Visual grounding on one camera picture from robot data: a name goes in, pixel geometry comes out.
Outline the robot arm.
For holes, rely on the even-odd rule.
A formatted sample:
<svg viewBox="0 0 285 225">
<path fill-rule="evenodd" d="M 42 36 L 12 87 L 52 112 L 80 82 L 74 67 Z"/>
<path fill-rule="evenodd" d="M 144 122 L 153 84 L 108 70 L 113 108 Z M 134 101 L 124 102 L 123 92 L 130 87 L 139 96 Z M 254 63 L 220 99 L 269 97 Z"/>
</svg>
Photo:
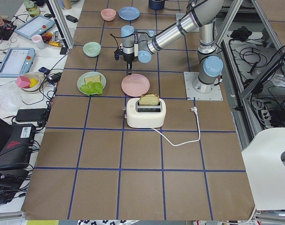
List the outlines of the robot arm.
<svg viewBox="0 0 285 225">
<path fill-rule="evenodd" d="M 203 67 L 205 66 L 204 59 L 217 48 L 214 24 L 216 15 L 222 6 L 222 0 L 191 0 L 186 7 L 186 14 L 157 34 L 152 34 L 151 31 L 139 31 L 131 25 L 125 25 L 121 28 L 119 36 L 122 44 L 117 46 L 114 58 L 119 60 L 119 57 L 123 56 L 127 72 L 130 75 L 132 62 L 135 58 L 138 58 L 141 63 L 148 63 L 155 53 L 199 28 L 198 57 L 200 65 Z"/>
</svg>

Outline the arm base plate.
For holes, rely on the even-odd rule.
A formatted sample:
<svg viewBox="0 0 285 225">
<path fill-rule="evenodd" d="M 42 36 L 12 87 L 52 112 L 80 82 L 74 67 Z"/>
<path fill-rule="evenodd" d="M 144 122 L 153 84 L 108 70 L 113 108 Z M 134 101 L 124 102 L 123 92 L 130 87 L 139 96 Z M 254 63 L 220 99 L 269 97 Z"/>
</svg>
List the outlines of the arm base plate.
<svg viewBox="0 0 285 225">
<path fill-rule="evenodd" d="M 199 72 L 184 72 L 184 81 L 188 100 L 223 101 L 218 78 L 207 85 L 199 81 Z"/>
</svg>

